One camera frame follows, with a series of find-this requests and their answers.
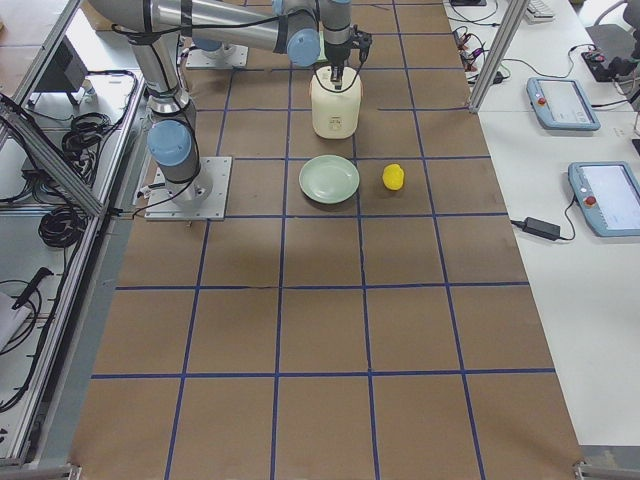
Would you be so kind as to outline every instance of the yellow lemon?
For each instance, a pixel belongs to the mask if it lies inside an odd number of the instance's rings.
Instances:
[[[389,190],[400,190],[404,185],[404,170],[397,163],[392,163],[384,167],[382,172],[382,183]]]

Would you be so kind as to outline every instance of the blue joint cap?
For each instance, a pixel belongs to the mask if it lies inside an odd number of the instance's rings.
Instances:
[[[222,42],[220,42],[219,40],[209,40],[208,38],[198,37],[192,38],[194,45],[199,49],[204,50],[205,52],[215,52],[216,50],[219,50],[220,47],[222,47]]]
[[[147,136],[149,151],[165,167],[175,167],[184,162],[191,152],[191,144],[191,133],[175,120],[156,123]]]
[[[271,0],[271,9],[275,15],[282,15],[282,12],[284,12],[284,0]]]
[[[312,28],[298,30],[287,43],[287,55],[294,65],[308,67],[320,56],[320,35]]]

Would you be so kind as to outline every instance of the black connector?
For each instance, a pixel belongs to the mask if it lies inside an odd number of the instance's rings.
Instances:
[[[546,238],[555,242],[561,239],[560,227],[553,223],[543,222],[537,218],[527,217],[523,222],[511,220],[511,223],[520,228],[523,232],[535,235],[537,237]]]

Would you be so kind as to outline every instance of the plate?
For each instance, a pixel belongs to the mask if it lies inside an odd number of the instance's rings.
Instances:
[[[360,175],[355,165],[337,155],[312,158],[300,170],[300,188],[319,203],[340,203],[356,193]]]

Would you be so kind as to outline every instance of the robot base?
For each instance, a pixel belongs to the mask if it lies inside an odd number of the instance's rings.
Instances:
[[[207,57],[202,50],[189,52],[185,66],[187,70],[229,70],[241,68],[247,64],[249,48],[242,45],[234,45],[231,55],[221,55],[217,58]]]
[[[213,189],[209,196],[193,206],[177,204],[169,200],[161,205],[149,207],[145,218],[147,220],[224,220],[231,163],[231,157],[202,157],[200,159],[202,173],[209,175],[213,181]],[[164,182],[164,175],[160,169],[156,172],[154,182]],[[162,202],[169,197],[166,189],[153,190],[149,203]]]

